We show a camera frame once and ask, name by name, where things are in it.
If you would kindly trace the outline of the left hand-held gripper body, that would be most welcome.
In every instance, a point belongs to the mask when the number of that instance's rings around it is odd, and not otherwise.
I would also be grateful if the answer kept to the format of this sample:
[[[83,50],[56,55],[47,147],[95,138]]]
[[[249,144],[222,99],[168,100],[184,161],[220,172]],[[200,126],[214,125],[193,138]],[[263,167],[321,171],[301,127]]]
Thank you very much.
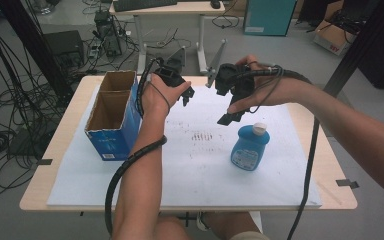
[[[186,61],[186,51],[181,47],[166,60],[158,60],[158,68],[154,71],[163,82],[170,87],[177,87],[184,82],[181,76]]]

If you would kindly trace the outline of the blue bottle with white cap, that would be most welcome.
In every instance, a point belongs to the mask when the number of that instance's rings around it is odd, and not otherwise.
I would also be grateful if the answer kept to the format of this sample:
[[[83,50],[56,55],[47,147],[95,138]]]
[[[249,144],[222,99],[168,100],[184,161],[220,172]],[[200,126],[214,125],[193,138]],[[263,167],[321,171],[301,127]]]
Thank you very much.
[[[257,122],[238,130],[238,140],[231,151],[231,162],[238,168],[254,171],[260,164],[270,135],[265,123]]]

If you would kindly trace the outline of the blue cardboard box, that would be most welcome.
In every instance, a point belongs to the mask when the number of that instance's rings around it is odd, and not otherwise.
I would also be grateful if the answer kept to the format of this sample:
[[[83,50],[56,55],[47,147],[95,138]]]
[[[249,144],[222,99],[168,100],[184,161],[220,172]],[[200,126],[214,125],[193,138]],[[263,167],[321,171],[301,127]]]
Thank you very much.
[[[141,121],[137,90],[135,71],[107,72],[99,86],[85,134],[103,161],[126,160],[133,148]]]

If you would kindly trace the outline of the white foam mat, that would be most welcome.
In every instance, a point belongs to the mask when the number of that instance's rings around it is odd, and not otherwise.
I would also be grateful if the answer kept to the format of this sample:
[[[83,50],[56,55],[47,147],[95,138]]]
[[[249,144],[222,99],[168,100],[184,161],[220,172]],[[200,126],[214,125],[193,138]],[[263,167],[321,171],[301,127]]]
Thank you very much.
[[[163,147],[164,210],[295,209],[302,202],[307,157],[284,105],[261,107],[238,122],[219,124],[229,97],[198,86],[188,104],[172,107]],[[253,171],[232,164],[231,151],[241,127],[266,124],[270,141]],[[48,197],[50,207],[101,208],[120,164],[104,161],[82,127],[60,164]]]

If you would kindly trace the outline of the teal cabinet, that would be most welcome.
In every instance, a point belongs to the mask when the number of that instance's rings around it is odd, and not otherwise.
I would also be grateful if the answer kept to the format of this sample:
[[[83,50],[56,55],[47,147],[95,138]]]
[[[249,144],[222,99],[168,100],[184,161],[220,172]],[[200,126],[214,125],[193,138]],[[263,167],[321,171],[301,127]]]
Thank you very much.
[[[286,36],[297,0],[247,0],[243,33]]]

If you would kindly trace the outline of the person's right leg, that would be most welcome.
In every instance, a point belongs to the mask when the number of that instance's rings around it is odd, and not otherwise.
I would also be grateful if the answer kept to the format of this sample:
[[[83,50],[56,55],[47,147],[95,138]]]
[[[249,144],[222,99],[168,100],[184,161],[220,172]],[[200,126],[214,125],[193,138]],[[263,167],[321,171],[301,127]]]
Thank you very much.
[[[241,232],[260,232],[249,212],[210,212],[204,213],[203,219],[220,240],[229,240],[230,237]]]

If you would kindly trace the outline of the white shoe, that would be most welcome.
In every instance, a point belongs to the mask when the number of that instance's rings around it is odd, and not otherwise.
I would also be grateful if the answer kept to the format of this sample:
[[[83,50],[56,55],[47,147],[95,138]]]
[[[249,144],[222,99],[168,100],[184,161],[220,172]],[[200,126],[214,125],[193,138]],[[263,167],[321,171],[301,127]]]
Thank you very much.
[[[197,228],[200,229],[201,231],[208,231],[210,230],[210,227],[208,227],[206,225],[206,223],[204,222],[204,213],[203,212],[199,212],[197,214],[197,217],[196,217],[196,225],[197,225]]]

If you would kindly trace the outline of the brown cardboard box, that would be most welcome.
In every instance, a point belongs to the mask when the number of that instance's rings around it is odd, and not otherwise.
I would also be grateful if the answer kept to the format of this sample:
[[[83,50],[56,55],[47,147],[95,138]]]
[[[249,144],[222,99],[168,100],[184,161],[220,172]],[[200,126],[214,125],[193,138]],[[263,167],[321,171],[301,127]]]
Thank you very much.
[[[326,20],[315,29],[313,41],[334,55],[344,55],[351,47],[356,36]]]

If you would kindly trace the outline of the black tape cross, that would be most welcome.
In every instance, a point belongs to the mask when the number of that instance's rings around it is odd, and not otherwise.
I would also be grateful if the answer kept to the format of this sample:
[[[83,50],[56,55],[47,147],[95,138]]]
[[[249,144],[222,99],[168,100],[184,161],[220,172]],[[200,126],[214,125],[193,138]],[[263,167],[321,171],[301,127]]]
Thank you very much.
[[[184,223],[185,227],[189,227],[191,222],[196,220],[196,214],[194,212],[184,212],[178,218]]]

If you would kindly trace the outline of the white table leg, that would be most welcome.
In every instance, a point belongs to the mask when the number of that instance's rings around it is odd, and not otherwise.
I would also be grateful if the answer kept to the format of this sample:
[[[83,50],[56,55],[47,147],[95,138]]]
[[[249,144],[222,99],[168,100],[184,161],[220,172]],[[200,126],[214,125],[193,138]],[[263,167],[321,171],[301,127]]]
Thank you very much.
[[[250,211],[249,212],[253,222],[255,225],[258,227],[260,232],[263,232],[263,226],[262,226],[262,221],[261,221],[261,214],[259,211]]]

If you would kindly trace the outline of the black equipment box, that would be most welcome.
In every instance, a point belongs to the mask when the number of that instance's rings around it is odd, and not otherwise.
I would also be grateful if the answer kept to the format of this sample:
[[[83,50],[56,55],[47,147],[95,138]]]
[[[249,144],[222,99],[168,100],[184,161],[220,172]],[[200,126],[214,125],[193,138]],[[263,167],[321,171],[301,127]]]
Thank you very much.
[[[83,41],[77,30],[47,33],[43,37],[60,67],[80,67],[84,64]]]

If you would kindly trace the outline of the beige shorts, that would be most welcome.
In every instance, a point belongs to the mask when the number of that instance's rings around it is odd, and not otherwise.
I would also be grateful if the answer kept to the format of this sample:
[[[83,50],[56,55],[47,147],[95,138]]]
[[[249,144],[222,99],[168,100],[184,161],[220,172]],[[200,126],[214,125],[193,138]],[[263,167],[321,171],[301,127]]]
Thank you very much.
[[[270,240],[266,235],[260,232],[246,231],[235,234],[229,240]]]

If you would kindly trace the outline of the person's left leg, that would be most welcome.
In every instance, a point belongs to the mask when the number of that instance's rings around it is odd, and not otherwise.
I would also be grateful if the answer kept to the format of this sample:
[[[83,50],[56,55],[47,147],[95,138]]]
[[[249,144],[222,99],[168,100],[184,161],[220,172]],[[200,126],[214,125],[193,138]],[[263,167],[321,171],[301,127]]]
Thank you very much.
[[[190,240],[190,236],[177,217],[160,216],[155,227],[155,240]]]

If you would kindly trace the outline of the silver metal stand base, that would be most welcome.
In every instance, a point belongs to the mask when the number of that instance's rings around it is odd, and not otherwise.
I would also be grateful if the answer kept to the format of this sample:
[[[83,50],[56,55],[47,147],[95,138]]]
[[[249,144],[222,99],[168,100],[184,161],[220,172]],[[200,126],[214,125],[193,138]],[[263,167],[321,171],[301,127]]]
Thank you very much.
[[[33,0],[32,7],[34,12],[40,15],[50,14],[55,8],[48,0]]]

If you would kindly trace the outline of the black metal post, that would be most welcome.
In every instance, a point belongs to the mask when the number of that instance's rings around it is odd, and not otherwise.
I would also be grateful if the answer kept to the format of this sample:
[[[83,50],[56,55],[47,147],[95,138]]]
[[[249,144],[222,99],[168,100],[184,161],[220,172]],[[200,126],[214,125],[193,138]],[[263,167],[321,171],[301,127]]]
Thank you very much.
[[[74,92],[65,81],[65,76],[55,62],[42,34],[21,1],[0,0],[0,11],[7,18],[55,94],[63,100],[69,100]]]
[[[373,46],[384,27],[384,0],[379,0],[376,8],[356,37],[350,49],[342,58],[338,67],[324,87],[324,91],[336,97],[345,84],[348,82],[359,64],[362,62],[368,50]]]

